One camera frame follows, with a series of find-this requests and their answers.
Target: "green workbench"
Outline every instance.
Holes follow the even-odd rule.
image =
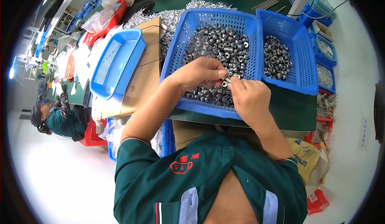
[[[145,2],[150,0],[135,0],[134,5],[128,8],[125,16],[122,19],[122,23],[127,21],[128,18]],[[158,12],[163,10],[183,9],[190,0],[152,0],[155,5],[152,12]],[[205,0],[213,3],[221,2],[226,5],[233,5],[238,10],[255,14],[252,8],[266,0]],[[280,2],[269,10],[277,11],[283,6],[286,6],[280,13],[287,14],[291,8],[289,0],[279,0]],[[84,90],[80,85],[76,85],[76,94],[70,95],[72,86],[74,83],[67,83],[68,99],[70,103],[82,104],[84,98]],[[316,127],[316,113],[317,113],[317,97],[304,95],[298,92],[279,88],[275,85],[268,84],[268,87],[272,91],[272,98],[270,101],[270,112],[272,113],[279,129],[281,130],[294,130],[294,131],[314,131]],[[220,124],[220,125],[233,125],[244,126],[247,125],[243,121],[235,119],[224,119],[215,116],[208,116],[196,112],[186,111],[174,108],[169,119],[176,119],[182,121],[194,121],[202,123]]]

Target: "green uniform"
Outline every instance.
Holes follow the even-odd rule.
[[[57,107],[48,116],[46,126],[57,135],[70,138],[74,136],[75,131],[79,132],[82,136],[85,131],[82,121],[74,110],[70,110],[65,118]]]
[[[159,158],[126,138],[118,151],[113,213],[121,224],[203,223],[232,169],[260,224],[302,223],[306,191],[294,158],[273,161],[236,136],[202,135]]]

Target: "worker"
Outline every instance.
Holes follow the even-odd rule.
[[[75,105],[70,109],[66,86],[59,83],[56,84],[55,105],[37,102],[31,110],[30,120],[40,133],[55,133],[80,141],[87,128],[87,116],[83,106]]]
[[[115,173],[113,211],[119,223],[305,220],[306,191],[297,161],[269,112],[270,89],[260,81],[231,77],[228,84],[235,110],[253,131],[250,138],[173,121],[177,151],[159,158],[151,148],[150,140],[186,91],[219,87],[226,75],[219,60],[200,57],[165,78],[132,114]]]

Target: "red plastic crate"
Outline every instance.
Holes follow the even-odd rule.
[[[117,3],[120,3],[120,6],[118,7],[118,9],[115,11],[113,16],[111,17],[110,22],[108,23],[106,28],[104,28],[104,29],[102,29],[99,32],[94,33],[94,34],[87,32],[87,35],[85,36],[85,39],[84,39],[84,43],[88,47],[93,46],[95,41],[98,38],[106,36],[108,34],[108,32],[113,27],[118,25],[120,20],[123,18],[123,15],[125,14],[125,12],[126,12],[126,10],[128,8],[126,0],[119,0]]]
[[[107,146],[107,141],[103,140],[99,137],[98,134],[96,134],[96,124],[92,120],[92,117],[90,116],[90,123],[87,125],[87,128],[84,132],[84,139],[79,141],[84,146]],[[104,126],[106,126],[107,121],[101,120]]]
[[[322,90],[322,89],[319,89],[318,92],[326,93],[327,95],[331,95],[330,92],[327,92],[327,91]],[[330,129],[333,129],[333,120],[331,118],[325,118],[325,117],[317,116],[317,121],[325,121],[326,126],[329,127]],[[307,143],[311,143],[311,140],[313,139],[313,135],[314,135],[314,132],[306,132],[303,140],[306,141]],[[313,145],[315,147],[317,147],[318,149],[321,148],[320,143],[313,143]]]

